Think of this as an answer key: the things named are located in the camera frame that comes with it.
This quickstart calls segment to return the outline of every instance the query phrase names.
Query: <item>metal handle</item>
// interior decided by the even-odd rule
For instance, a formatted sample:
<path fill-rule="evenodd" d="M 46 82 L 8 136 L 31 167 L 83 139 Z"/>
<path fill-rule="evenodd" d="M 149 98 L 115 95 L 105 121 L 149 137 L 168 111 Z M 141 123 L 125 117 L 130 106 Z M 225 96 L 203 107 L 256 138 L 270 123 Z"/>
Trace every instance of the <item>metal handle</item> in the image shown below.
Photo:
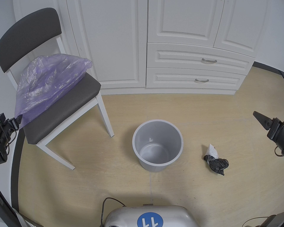
<path fill-rule="evenodd" d="M 198 81 L 198 82 L 209 82 L 209 79 L 207 79 L 207 80 L 198 80 L 198 79 L 195 79 L 195 81 Z"/>
<path fill-rule="evenodd" d="M 211 62 L 211 63 L 216 63 L 217 62 L 217 60 L 214 60 L 214 61 L 211 61 L 211 60 L 206 60 L 206 59 L 202 59 L 204 62 Z"/>

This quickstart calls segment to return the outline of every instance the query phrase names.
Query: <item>gray bucket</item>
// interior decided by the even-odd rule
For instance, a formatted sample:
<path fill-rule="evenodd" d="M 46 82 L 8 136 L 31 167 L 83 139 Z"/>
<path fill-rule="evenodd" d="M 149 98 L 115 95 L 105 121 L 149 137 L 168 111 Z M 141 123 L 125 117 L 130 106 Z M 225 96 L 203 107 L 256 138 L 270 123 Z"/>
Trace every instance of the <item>gray bucket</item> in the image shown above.
<path fill-rule="evenodd" d="M 158 172 L 173 163 L 182 153 L 181 132 L 165 120 L 150 120 L 134 132 L 132 146 L 142 167 Z"/>

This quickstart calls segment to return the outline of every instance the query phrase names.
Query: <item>chair leg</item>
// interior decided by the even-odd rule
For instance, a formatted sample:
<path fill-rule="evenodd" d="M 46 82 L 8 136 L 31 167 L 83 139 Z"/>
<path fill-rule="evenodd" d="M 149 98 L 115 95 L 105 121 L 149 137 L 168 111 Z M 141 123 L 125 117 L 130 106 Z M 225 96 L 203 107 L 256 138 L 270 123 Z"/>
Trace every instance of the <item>chair leg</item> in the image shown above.
<path fill-rule="evenodd" d="M 42 142 L 38 142 L 37 146 L 42 149 L 45 153 L 62 163 L 63 165 L 67 166 L 70 169 L 75 169 L 75 166 L 73 166 L 70 162 L 62 158 L 60 155 L 54 153 L 52 150 L 48 149 L 46 146 L 43 145 Z"/>
<path fill-rule="evenodd" d="M 112 127 L 111 127 L 111 124 L 110 124 L 110 121 L 109 121 L 109 118 L 108 118 L 108 115 L 107 115 L 107 111 L 106 111 L 106 108 L 105 108 L 105 105 L 104 105 L 104 102 L 103 102 L 103 99 L 102 99 L 102 96 L 101 96 L 101 92 L 98 93 L 96 98 L 97 98 L 97 101 L 98 101 L 99 110 L 100 110 L 101 115 L 103 117 L 106 129 L 107 129 L 109 135 L 111 137 L 113 137 L 114 132 L 112 130 Z"/>

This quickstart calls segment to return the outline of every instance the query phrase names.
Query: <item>cabinet base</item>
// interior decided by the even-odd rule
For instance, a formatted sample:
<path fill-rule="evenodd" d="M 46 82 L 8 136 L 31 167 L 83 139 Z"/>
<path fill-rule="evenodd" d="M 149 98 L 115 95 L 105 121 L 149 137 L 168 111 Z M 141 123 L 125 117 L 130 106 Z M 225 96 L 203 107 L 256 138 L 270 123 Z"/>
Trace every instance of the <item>cabinet base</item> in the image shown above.
<path fill-rule="evenodd" d="M 127 87 L 127 88 L 102 88 L 101 94 L 235 94 L 236 90 L 209 89 L 209 88 L 146 88 L 146 87 Z"/>

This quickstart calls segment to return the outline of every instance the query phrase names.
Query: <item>chair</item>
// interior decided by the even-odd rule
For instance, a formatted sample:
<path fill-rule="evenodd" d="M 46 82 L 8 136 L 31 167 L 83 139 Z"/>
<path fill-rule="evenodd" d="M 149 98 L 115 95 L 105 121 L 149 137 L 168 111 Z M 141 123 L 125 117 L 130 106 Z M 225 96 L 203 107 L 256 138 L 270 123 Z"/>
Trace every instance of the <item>chair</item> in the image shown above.
<path fill-rule="evenodd" d="M 3 35 L 0 39 L 0 66 L 3 72 L 7 73 L 15 89 L 17 83 L 10 67 L 53 37 L 56 37 L 60 52 L 65 54 L 60 34 L 61 27 L 56 10 L 44 8 L 25 16 Z M 36 144 L 57 161 L 74 169 L 70 162 L 51 151 L 46 144 L 97 104 L 109 135 L 114 136 L 100 88 L 100 83 L 86 73 L 65 96 L 24 127 L 28 143 Z"/>

